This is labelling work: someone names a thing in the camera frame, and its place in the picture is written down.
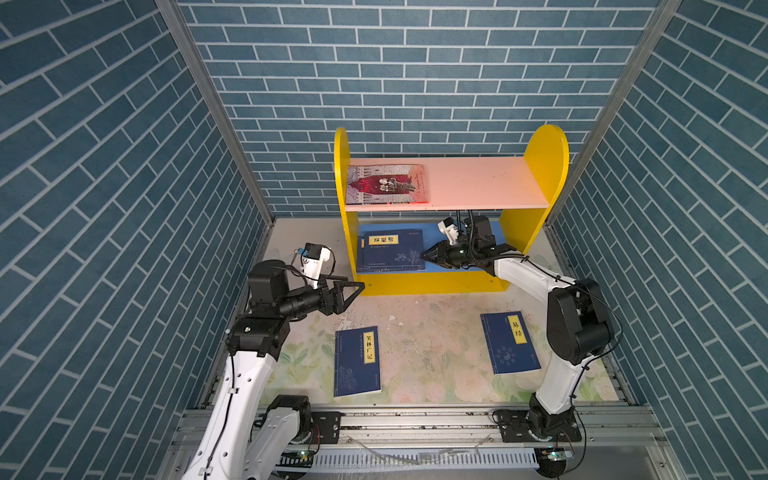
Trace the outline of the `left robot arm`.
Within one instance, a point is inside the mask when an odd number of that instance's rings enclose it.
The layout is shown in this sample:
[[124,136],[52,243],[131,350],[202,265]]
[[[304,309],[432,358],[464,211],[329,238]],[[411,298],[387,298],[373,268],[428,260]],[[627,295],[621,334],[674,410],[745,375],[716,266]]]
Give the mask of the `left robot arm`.
[[292,441],[312,436],[311,404],[301,395],[278,396],[255,429],[261,397],[292,323],[314,312],[345,312],[365,285],[301,273],[302,286],[291,289],[288,276],[295,270],[281,260],[265,260],[249,273],[249,307],[227,334],[221,386],[184,478],[267,479]]

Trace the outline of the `Hamlet picture book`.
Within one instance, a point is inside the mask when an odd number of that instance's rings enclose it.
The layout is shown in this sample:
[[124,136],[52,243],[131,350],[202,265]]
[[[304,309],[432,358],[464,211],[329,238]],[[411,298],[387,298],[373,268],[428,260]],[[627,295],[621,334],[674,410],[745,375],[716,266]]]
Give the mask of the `Hamlet picture book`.
[[358,165],[347,172],[348,205],[422,204],[428,202],[422,165]]

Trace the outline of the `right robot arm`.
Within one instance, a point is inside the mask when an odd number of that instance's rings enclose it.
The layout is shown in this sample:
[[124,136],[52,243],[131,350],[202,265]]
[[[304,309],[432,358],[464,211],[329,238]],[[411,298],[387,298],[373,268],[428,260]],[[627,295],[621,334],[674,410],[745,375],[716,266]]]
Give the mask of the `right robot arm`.
[[529,401],[526,421],[540,441],[575,424],[573,401],[589,365],[615,339],[612,310],[599,284],[536,265],[507,244],[476,249],[471,243],[440,241],[422,258],[445,269],[476,267],[526,291],[546,307],[546,338],[552,350],[544,380]]

